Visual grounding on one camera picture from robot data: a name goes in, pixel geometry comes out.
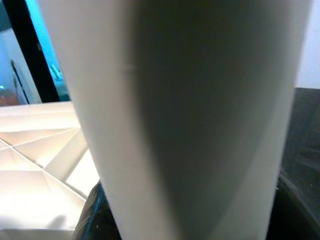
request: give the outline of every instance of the white tube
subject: white tube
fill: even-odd
[[[39,0],[124,240],[263,240],[310,1]]]

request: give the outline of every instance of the black surface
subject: black surface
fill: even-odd
[[[57,89],[25,0],[3,0],[2,2],[42,102],[59,102]]]
[[[121,240],[100,182],[94,186],[85,202],[73,239]]]
[[[297,88],[267,240],[320,239],[320,89]]]

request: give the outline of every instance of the black plastic bag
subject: black plastic bag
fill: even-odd
[[[91,190],[73,233],[74,240],[121,240],[101,183]]]

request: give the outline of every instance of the white wall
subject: white wall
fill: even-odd
[[[320,0],[314,0],[296,86],[320,89]]]
[[[10,68],[9,69],[10,74],[12,73],[12,70],[10,67],[10,60],[12,59],[15,62],[15,66],[17,68],[19,76],[21,77],[21,82],[29,98],[30,103],[31,104],[41,103],[41,99],[37,91],[36,85],[31,76],[28,65],[26,63],[26,60],[23,56],[23,53],[20,49],[19,43],[17,41],[17,38],[12,28],[1,32],[0,39],[2,39],[2,42],[5,45],[6,52],[9,58],[8,64]]]
[[[2,33],[0,34],[0,85],[12,91],[15,90],[10,59]]]

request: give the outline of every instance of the black frame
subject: black frame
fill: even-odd
[[[2,0],[43,103],[60,102],[25,0]]]

